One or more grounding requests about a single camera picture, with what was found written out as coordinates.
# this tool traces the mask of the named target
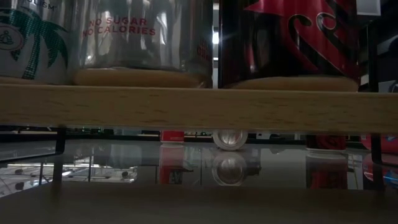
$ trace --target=glass surface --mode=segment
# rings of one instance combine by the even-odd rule
[[[272,144],[245,144],[237,151],[220,149],[206,133],[185,133],[185,140],[190,142],[180,143],[67,140],[65,152],[59,156],[61,160],[52,156],[0,164],[0,197],[49,183],[53,181],[53,175],[62,176],[62,181],[140,186],[221,185],[341,190],[398,188],[398,169],[375,166],[371,162],[370,151],[361,143],[352,144],[347,139],[345,151],[328,151],[308,148],[299,134],[274,134],[276,136],[271,140],[271,134],[266,135],[257,134],[248,142]],[[26,153],[28,149],[47,150],[49,146],[48,142],[29,144],[27,148],[26,142],[12,143],[14,154]],[[398,163],[398,156],[389,154],[388,157],[389,162]],[[62,164],[62,171],[55,174],[53,171],[57,162]]]
[[[1,142],[0,162],[55,154],[55,141]]]

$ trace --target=red label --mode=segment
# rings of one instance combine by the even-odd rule
[[[306,157],[307,188],[347,189],[348,161]]]
[[[245,10],[280,16],[283,44],[307,70],[359,81],[355,0],[259,0]]]
[[[161,184],[182,184],[183,162],[183,146],[161,146],[159,182]]]
[[[346,136],[307,135],[310,149],[346,150]]]
[[[185,133],[183,131],[162,131],[160,141],[162,142],[184,142]]]
[[[145,18],[136,17],[107,17],[106,19],[94,19],[89,23],[89,28],[83,31],[83,37],[93,34],[106,33],[130,33],[141,35],[156,35],[155,29],[147,27]]]

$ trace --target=black and red can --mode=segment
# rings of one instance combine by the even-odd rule
[[[221,0],[219,87],[356,91],[356,0]]]
[[[309,152],[305,158],[308,189],[347,189],[348,158]]]
[[[307,149],[310,151],[342,152],[346,150],[346,136],[326,134],[306,135]]]

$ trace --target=aluminum can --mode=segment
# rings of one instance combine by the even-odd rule
[[[72,10],[70,0],[1,0],[0,81],[66,84]]]
[[[161,131],[160,141],[166,143],[184,143],[185,132],[183,131]]]
[[[346,150],[346,136],[308,134],[305,137],[307,149],[318,152],[343,152]]]
[[[218,185],[240,186],[248,176],[248,165],[241,153],[221,152],[213,160],[211,173]]]
[[[348,158],[309,152],[305,159],[308,189],[347,189]]]
[[[211,0],[75,1],[73,36],[77,67],[79,70],[163,70],[210,79],[212,3]]]
[[[356,17],[355,0],[220,1],[219,86],[274,78],[269,88],[295,90],[291,78],[339,77],[357,91]]]
[[[182,184],[184,172],[183,145],[161,145],[159,158],[159,183]]]

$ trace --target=black metal frame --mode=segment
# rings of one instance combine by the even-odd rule
[[[26,160],[26,159],[39,159],[39,158],[43,158],[43,157],[62,155],[63,152],[65,152],[65,140],[67,138],[66,136],[67,136],[67,130],[66,130],[66,128],[62,128],[57,131],[57,135],[55,135],[55,136],[51,135],[51,138],[41,139],[41,141],[54,141],[54,140],[57,141],[55,143],[55,152],[52,154],[43,154],[43,155],[39,155],[39,156],[16,157],[16,158],[12,158],[12,159],[2,160],[2,161],[0,161],[0,163],[8,163],[8,162],[15,162],[15,161],[21,161],[21,160]]]
[[[398,6],[391,9],[380,19],[371,21],[366,27],[366,36],[368,44],[368,69],[369,69],[369,90],[373,93],[379,92],[379,77],[377,74],[377,46],[379,43],[379,29],[386,23],[398,19],[394,12],[398,11]],[[382,161],[381,135],[371,133],[372,161],[375,164],[383,166],[398,167],[398,164],[389,164]]]

